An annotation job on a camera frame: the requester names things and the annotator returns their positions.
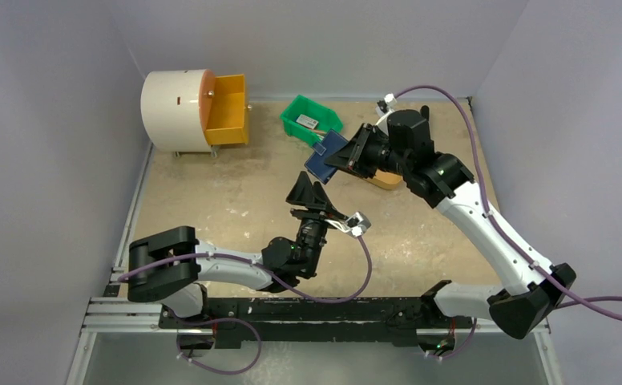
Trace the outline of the navy blue card holder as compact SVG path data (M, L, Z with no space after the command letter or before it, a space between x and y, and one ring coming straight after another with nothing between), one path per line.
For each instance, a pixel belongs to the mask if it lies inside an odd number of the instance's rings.
M348 143L340 133L330 130L325 137L312 145L313 153L305 162L308 173L322 184L327 184L337 171L336 166L329 166L325 161Z

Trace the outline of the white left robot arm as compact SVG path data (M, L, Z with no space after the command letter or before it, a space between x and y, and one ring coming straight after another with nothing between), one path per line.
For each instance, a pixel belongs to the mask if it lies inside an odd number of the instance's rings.
M201 241L191 226L179 226L133 241L129 248L127 299L160 303L191 328L210 317L205 282L224 282L266 293L296 287L316 274L329 227L348 216L331 203L321 184L301 172L286 197L300 225L294 239L273 238L259 253L228 250Z

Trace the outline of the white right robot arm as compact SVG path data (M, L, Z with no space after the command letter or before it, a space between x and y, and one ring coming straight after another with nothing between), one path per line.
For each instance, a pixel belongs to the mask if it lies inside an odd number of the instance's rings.
M401 110L386 118L387 129L363 124L325 163L369 179L378 170L402 177L406 187L453 222L486 258L500 286L441 283L421 305L423 320L441 326L451 317L493 321L512 338L525 338L563 301L576 272L554 264L529 244L482 197L472 172L456 156L438 152L427 118Z

